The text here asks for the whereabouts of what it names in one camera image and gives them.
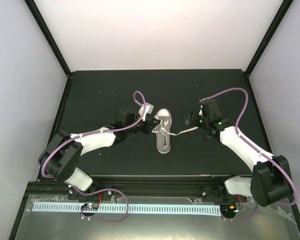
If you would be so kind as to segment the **grey canvas sneaker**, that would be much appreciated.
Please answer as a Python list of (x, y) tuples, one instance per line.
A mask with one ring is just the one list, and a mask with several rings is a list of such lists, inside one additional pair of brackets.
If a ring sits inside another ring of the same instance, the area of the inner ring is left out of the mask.
[(171, 149), (169, 134), (172, 126), (171, 113), (167, 109), (161, 108), (154, 117), (160, 121), (153, 130), (156, 135), (157, 150), (161, 154), (167, 154)]

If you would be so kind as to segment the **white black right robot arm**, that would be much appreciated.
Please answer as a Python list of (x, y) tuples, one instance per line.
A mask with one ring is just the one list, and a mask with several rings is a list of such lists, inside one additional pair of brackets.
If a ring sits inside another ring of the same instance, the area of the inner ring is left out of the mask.
[(250, 169), (251, 176), (233, 176), (218, 187), (218, 198), (230, 201), (235, 195), (253, 198), (266, 207), (294, 194), (290, 166), (282, 156), (265, 151), (246, 137), (228, 118), (223, 118), (214, 99), (202, 100), (199, 110), (188, 110), (185, 124), (202, 129), (207, 142), (215, 138), (232, 150)]

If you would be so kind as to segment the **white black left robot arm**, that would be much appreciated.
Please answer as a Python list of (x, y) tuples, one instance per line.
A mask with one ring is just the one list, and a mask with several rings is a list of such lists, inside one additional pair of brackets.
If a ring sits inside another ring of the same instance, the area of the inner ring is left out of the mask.
[(78, 168), (80, 157), (100, 148), (118, 145), (130, 134), (150, 134), (160, 124), (152, 115), (153, 108), (153, 105), (145, 103), (138, 112), (121, 109), (118, 118), (91, 132), (58, 132), (38, 159), (43, 173), (47, 178), (74, 186), (85, 199), (93, 199), (98, 188), (93, 179)]

